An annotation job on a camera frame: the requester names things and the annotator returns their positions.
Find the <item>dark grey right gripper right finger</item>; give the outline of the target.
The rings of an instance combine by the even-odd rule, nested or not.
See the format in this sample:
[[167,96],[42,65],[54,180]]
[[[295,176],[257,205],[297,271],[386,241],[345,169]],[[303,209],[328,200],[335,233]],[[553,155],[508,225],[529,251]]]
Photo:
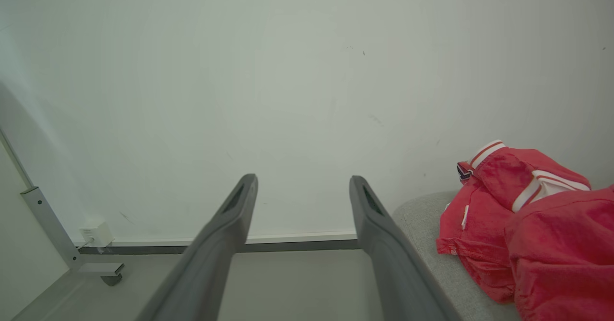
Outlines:
[[349,196],[356,236],[370,256],[387,321],[458,321],[460,316],[364,177],[354,175]]

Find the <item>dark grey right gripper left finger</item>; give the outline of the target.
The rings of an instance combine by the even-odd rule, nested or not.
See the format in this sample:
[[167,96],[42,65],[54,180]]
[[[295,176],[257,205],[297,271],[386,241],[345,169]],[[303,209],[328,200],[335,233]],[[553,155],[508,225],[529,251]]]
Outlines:
[[232,257],[243,249],[258,193],[242,176],[138,315],[139,321],[215,321]]

